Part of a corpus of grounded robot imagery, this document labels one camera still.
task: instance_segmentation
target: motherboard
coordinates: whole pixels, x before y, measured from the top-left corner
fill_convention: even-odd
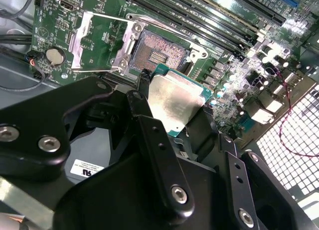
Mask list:
[[[270,123],[315,68],[301,61],[319,0],[35,0],[32,50],[60,85],[97,76],[134,86],[164,64],[210,89],[221,131]]]

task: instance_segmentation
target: ram slot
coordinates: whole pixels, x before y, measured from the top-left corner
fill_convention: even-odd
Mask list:
[[[216,37],[218,37],[218,35],[216,35],[216,37],[213,37],[213,36],[209,35],[208,33],[204,33],[203,29],[198,30],[198,28],[196,26],[185,22],[183,20],[183,17],[181,17],[181,16],[176,17],[176,16],[172,15],[173,13],[169,13],[169,12],[167,13],[167,11],[161,10],[161,9],[159,9],[159,7],[156,7],[154,3],[147,2],[146,0],[132,0],[132,1],[136,2],[137,5],[139,5],[139,6],[143,6],[144,8],[147,8],[147,9],[149,9],[157,14],[164,16],[165,18],[173,21],[174,23],[177,23],[178,25],[182,26],[187,32],[195,33],[197,36],[201,37],[202,39],[204,39],[208,43],[209,42],[213,43],[214,45],[216,45],[224,50],[227,50],[227,51],[233,53],[234,55],[236,55],[236,53],[241,52],[241,50],[238,49],[237,46],[231,46],[231,44],[227,43],[226,40],[224,40],[222,38],[221,39],[216,38]]]
[[[240,41],[240,38],[234,36],[233,33],[227,33],[223,30],[218,29],[217,27],[210,25],[209,23],[203,21],[198,18],[194,14],[188,12],[187,10],[190,8],[185,4],[181,4],[180,2],[176,2],[176,0],[155,0],[163,5],[171,8],[173,11],[169,12],[171,15],[175,15],[177,18],[181,18],[186,23],[193,23],[193,26],[198,28],[200,31],[205,32],[206,34],[213,37],[211,34],[220,37],[221,39],[226,40],[228,43],[236,46],[237,48],[243,49],[248,47],[246,41]]]
[[[218,10],[224,16],[228,17],[230,20],[235,20],[237,23],[241,24],[242,26],[244,26],[248,30],[250,30],[250,31],[252,31],[254,33],[258,33],[259,32],[259,28],[258,27],[256,27],[252,23],[247,22],[246,20],[243,20],[238,15],[228,11],[227,9],[225,9],[224,7],[222,7],[218,3],[215,3],[212,0],[190,0],[190,1],[192,1],[192,2],[194,2],[196,4],[199,4],[202,8],[204,8],[205,10],[207,10],[209,12],[212,12],[213,10]]]
[[[238,21],[234,20],[233,18],[231,19],[232,23],[229,23],[227,20],[224,20],[221,18],[221,16],[223,16],[224,18],[227,18],[227,17],[225,17],[217,9],[214,9],[214,11],[215,11],[215,13],[217,13],[217,15],[213,14],[211,12],[208,12],[206,9],[203,8],[203,6],[205,4],[200,2],[199,0],[197,1],[197,3],[191,2],[190,0],[178,0],[178,1],[180,1],[184,5],[188,6],[187,9],[185,9],[185,11],[187,11],[188,14],[196,16],[199,19],[201,19],[201,21],[204,21],[207,23],[216,23],[220,27],[228,30],[229,32],[234,33],[235,35],[239,36],[240,38],[255,45],[258,36],[251,35],[248,33],[248,31],[254,33],[254,31],[251,31],[251,30],[244,31],[247,28],[244,27]]]
[[[255,12],[260,17],[263,17],[269,22],[272,22],[276,25],[282,26],[284,22],[286,21],[284,17],[272,11],[270,8],[258,2],[257,0],[235,0],[235,1],[241,4],[242,6],[250,9],[251,11]]]

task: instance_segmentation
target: green circuit board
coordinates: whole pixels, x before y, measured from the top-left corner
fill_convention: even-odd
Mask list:
[[[214,91],[220,88],[227,73],[234,73],[235,79],[231,86],[223,89],[224,96],[218,98],[217,104],[212,106],[215,120],[217,123],[223,122],[220,126],[224,131],[245,122],[236,110],[234,94],[246,93],[245,103],[260,93],[246,80],[252,70],[261,75],[263,73],[257,54],[270,43],[278,49],[278,55],[283,58],[293,57],[294,51],[310,35],[311,27],[317,25],[319,15],[318,0],[289,0],[290,3],[287,0],[255,0],[252,3],[248,0],[72,1],[78,4],[72,11],[61,7],[59,0],[39,0],[36,3],[32,49],[45,53],[50,47],[58,47],[65,53],[65,62],[60,66],[52,67],[47,60],[39,60],[39,66],[50,74],[51,81],[67,85],[92,75],[103,77],[104,72],[96,71],[110,70],[118,50],[123,46],[122,39],[127,23],[94,16],[87,36],[81,40],[83,53],[80,62],[82,70],[93,72],[74,72],[71,68],[74,57],[69,46],[86,10],[123,19],[128,14],[145,15],[160,20],[205,48],[208,56],[198,59],[189,72],[185,73],[189,78]],[[255,4],[263,4],[264,10],[256,11],[258,7]],[[272,11],[276,17],[278,15],[279,21],[269,18]],[[185,38],[154,25],[147,25],[142,36],[146,39],[150,36],[157,38],[180,52],[189,54],[191,50],[190,43]],[[141,45],[137,42],[134,49],[138,50]],[[156,57],[159,60],[163,58],[163,61],[169,58]],[[184,57],[182,62],[187,63],[187,58]],[[207,74],[212,70],[218,71],[218,75],[212,83],[207,83]],[[140,72],[134,65],[130,65],[130,75],[120,75],[117,71],[112,72],[112,75],[117,80],[134,85]]]

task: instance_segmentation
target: black cable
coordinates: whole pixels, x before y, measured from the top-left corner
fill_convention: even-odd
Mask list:
[[[0,35],[0,40],[17,40],[17,39],[32,39],[32,35],[24,34],[3,34]]]
[[[32,61],[34,62],[34,65],[32,65],[32,66],[41,74],[41,80],[37,84],[35,84],[34,86],[31,86],[31,87],[21,88],[21,89],[0,86],[0,90],[4,90],[4,91],[8,91],[8,92],[27,92],[27,91],[31,91],[31,90],[34,90],[37,87],[39,87],[46,79],[45,73],[43,72],[43,70],[39,66],[37,66],[37,64],[35,63],[35,61],[33,59],[30,60],[30,64],[32,64]]]
[[[10,48],[4,47],[0,45],[0,54],[3,54],[7,57],[13,58],[19,62],[29,63],[26,61],[24,54],[14,51]]]
[[[31,45],[31,40],[0,40],[0,44]]]
[[[0,14],[1,18],[5,18],[5,19],[16,19],[17,17],[20,17],[25,11],[26,9],[30,6],[32,0],[27,0],[25,5],[22,7],[22,9],[20,9],[18,12],[16,13],[9,13],[6,10],[2,10],[2,14]]]

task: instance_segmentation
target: black plastic bracket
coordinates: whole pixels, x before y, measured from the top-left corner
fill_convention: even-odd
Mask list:
[[[258,218],[245,163],[237,158],[233,140],[220,133],[212,154],[214,169],[219,174],[222,185],[226,187],[228,213],[233,224],[241,230],[258,230]]]
[[[172,225],[183,223],[194,211],[194,199],[175,152],[170,144],[165,128],[160,120],[154,119],[147,99],[138,91],[127,93],[132,122],[127,136],[134,135],[145,163],[152,170],[155,189],[159,193],[160,209],[164,218]],[[175,187],[182,189],[185,202],[174,198]]]
[[[318,230],[261,157],[248,151],[241,159],[247,167],[258,217],[268,229]]]
[[[54,179],[70,154],[69,136],[80,113],[107,101],[112,88],[90,77],[0,110],[0,126],[18,131],[12,141],[0,142],[0,174],[31,180]],[[39,141],[54,137],[58,150],[44,151]]]

